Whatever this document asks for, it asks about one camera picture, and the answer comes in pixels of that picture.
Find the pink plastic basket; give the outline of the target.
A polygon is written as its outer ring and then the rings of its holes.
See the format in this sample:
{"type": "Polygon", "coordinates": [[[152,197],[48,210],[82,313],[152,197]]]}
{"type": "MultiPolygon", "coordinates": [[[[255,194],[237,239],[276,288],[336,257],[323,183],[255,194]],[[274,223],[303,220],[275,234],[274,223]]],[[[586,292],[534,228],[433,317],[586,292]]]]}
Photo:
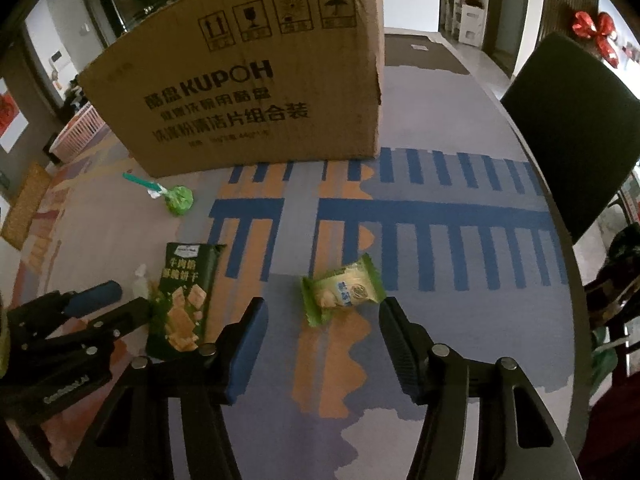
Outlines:
{"type": "Polygon", "coordinates": [[[49,153],[68,164],[92,141],[105,126],[104,119],[87,102],[55,137],[49,153]]]}

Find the black chair right side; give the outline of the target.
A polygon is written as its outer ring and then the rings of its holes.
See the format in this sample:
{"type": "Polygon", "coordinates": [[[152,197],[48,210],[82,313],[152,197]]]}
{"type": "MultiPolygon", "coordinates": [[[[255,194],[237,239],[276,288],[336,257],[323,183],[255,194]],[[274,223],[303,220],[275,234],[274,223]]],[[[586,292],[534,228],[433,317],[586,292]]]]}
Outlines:
{"type": "Polygon", "coordinates": [[[639,99],[576,41],[552,32],[501,104],[576,243],[639,159],[639,99]]]}

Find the dark green biscuit packet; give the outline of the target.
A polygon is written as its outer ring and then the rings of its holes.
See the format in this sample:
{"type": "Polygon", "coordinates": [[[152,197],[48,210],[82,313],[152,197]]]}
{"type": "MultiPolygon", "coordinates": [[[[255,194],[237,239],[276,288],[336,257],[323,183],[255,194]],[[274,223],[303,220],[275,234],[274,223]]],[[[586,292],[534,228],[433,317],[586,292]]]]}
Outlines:
{"type": "Polygon", "coordinates": [[[157,289],[145,351],[169,360],[198,350],[204,342],[210,296],[224,245],[168,243],[157,289]]]}

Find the white wrapped candy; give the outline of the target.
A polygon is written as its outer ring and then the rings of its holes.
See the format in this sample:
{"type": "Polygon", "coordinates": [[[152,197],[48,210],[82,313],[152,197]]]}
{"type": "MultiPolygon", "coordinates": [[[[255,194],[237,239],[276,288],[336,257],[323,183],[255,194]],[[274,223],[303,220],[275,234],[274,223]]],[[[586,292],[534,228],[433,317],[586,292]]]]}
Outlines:
{"type": "Polygon", "coordinates": [[[131,291],[134,298],[150,298],[151,284],[148,279],[148,267],[145,263],[140,264],[134,271],[134,281],[131,284],[131,291]]]}

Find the white shelf unit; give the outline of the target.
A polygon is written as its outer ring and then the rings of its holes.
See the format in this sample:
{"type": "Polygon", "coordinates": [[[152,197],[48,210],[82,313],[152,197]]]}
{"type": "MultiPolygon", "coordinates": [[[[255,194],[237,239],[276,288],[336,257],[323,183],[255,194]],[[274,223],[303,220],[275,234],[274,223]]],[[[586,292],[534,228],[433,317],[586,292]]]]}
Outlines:
{"type": "Polygon", "coordinates": [[[459,44],[482,47],[485,16],[483,0],[440,0],[439,25],[459,44]]]}

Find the brown cardboard box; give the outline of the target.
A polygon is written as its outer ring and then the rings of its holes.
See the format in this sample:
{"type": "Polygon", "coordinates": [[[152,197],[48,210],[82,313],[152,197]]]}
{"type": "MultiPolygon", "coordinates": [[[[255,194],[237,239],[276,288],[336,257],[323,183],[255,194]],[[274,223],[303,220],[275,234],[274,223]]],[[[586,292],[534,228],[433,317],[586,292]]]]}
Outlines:
{"type": "Polygon", "coordinates": [[[154,178],[378,152],[382,0],[178,0],[79,76],[154,178]]]}

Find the red white door poster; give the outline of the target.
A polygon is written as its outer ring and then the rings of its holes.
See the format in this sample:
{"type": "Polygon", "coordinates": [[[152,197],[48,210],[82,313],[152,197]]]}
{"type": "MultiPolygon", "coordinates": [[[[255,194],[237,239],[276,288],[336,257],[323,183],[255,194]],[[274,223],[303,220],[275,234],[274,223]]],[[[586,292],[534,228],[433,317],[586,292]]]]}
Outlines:
{"type": "Polygon", "coordinates": [[[0,145],[9,153],[28,126],[28,120],[12,96],[6,81],[0,79],[0,145]]]}

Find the red bow decoration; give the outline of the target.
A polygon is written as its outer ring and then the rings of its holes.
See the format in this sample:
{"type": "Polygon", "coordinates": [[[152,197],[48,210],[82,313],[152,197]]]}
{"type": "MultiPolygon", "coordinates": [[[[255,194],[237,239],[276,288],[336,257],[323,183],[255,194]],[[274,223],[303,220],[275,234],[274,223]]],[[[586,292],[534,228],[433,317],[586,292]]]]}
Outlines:
{"type": "Polygon", "coordinates": [[[610,44],[610,37],[616,32],[612,16],[600,12],[592,18],[586,11],[577,11],[572,24],[574,35],[580,39],[592,40],[596,45],[600,57],[613,68],[618,67],[620,59],[610,44]]]}

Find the small green pastry packet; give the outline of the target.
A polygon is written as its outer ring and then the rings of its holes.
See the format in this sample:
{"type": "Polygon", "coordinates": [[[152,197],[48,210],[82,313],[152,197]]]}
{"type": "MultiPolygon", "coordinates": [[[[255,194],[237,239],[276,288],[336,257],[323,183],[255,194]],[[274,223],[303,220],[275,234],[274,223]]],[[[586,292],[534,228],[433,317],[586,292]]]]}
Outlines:
{"type": "Polygon", "coordinates": [[[337,309],[351,309],[367,302],[379,304],[386,297],[381,274],[368,254],[320,278],[304,276],[300,289],[310,327],[328,322],[337,309]]]}

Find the grey hallway door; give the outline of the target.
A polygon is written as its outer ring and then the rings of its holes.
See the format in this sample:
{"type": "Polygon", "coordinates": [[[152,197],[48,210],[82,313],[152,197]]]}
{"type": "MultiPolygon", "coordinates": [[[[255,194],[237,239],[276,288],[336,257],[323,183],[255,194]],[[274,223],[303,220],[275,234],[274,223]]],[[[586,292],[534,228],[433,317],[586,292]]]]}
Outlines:
{"type": "Polygon", "coordinates": [[[506,76],[514,73],[528,0],[488,0],[483,50],[506,76]]]}

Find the green lollipop with stick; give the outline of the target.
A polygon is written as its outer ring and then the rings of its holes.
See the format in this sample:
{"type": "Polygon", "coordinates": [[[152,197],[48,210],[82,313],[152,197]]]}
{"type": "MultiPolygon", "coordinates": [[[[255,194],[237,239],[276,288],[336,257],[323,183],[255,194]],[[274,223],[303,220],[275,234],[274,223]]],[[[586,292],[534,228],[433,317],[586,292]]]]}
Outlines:
{"type": "Polygon", "coordinates": [[[124,172],[122,177],[129,182],[143,186],[153,200],[162,198],[168,211],[176,217],[184,216],[191,210],[194,204],[194,195],[190,188],[183,185],[175,185],[172,188],[165,188],[157,182],[151,182],[133,174],[124,172]]]}

